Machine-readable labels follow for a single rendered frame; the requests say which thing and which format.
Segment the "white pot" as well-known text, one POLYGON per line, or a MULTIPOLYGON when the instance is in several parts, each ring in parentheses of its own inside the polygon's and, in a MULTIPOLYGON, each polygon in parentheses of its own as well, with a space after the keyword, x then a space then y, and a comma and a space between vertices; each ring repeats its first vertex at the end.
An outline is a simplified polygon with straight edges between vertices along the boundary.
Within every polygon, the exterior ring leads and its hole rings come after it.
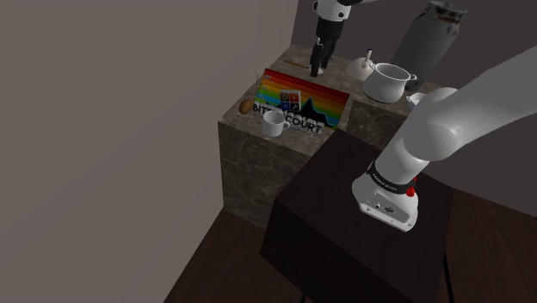
POLYGON ((397 102, 404 94, 404 87, 410 80, 416 80, 415 74, 389 63, 370 63, 373 72, 365 80, 362 91, 370 99, 391 104, 397 102))

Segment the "marble counter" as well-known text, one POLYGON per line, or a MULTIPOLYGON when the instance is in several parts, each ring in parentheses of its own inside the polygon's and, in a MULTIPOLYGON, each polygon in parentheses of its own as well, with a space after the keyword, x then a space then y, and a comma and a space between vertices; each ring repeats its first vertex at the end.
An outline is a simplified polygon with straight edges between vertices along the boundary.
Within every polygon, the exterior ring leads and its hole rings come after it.
MULTIPOLYGON (((275 71, 349 94, 339 128, 383 149, 410 113, 404 95, 393 104, 375 102, 362 92, 362 83, 346 72, 349 60, 333 57, 323 74, 312 78, 307 69, 290 65, 290 60, 306 65, 310 49, 291 45, 270 67, 275 71)), ((332 135, 296 128, 270 138, 262 133, 262 117, 240 114, 234 103, 218 122, 224 208, 226 211, 266 227, 275 197, 293 179, 318 148, 332 135)))

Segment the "rainbow striped box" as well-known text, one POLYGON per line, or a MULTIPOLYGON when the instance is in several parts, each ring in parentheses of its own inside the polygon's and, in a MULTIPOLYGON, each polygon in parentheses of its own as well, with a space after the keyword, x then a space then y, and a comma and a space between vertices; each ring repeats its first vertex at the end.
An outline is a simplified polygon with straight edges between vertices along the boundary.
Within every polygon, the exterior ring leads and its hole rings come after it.
POLYGON ((336 130, 349 94, 266 69, 258 84, 255 101, 297 114, 298 128, 321 133, 320 127, 336 130))

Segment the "dark robot stand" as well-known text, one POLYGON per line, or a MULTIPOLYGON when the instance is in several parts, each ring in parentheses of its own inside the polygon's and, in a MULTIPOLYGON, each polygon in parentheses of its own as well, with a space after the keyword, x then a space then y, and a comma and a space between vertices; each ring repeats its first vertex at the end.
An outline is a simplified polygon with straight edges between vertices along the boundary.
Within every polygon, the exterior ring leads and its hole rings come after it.
POLYGON ((313 303, 450 303, 444 274, 453 190, 417 178, 417 224, 364 214, 351 183, 379 155, 335 131, 275 198, 261 256, 313 303))

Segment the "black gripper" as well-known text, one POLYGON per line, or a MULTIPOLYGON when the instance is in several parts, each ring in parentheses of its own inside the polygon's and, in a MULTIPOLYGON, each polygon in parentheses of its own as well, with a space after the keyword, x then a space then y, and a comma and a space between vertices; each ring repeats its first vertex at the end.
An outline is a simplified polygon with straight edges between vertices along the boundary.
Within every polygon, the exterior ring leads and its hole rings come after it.
POLYGON ((328 21, 321 17, 318 18, 316 27, 317 40, 313 45, 312 55, 310 57, 310 76, 317 77, 326 69, 333 52, 336 48, 336 42, 340 39, 345 21, 334 22, 328 21))

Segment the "tall grey milk can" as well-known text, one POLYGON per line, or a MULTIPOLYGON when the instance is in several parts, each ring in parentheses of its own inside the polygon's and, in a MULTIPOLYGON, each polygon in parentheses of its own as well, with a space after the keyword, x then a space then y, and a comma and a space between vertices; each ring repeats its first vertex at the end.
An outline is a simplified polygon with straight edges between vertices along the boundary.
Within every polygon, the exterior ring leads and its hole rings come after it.
POLYGON ((460 31, 468 9, 439 0, 430 0, 409 26, 391 64, 417 76, 404 89, 417 91, 434 70, 460 31))

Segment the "white mug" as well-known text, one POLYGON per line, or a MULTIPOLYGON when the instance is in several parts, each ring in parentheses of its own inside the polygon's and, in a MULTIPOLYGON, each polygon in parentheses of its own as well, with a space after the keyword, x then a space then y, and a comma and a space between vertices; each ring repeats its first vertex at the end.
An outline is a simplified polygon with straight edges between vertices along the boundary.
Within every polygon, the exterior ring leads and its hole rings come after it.
POLYGON ((263 115, 262 132, 269 137, 278 137, 290 127, 281 111, 271 110, 263 115))

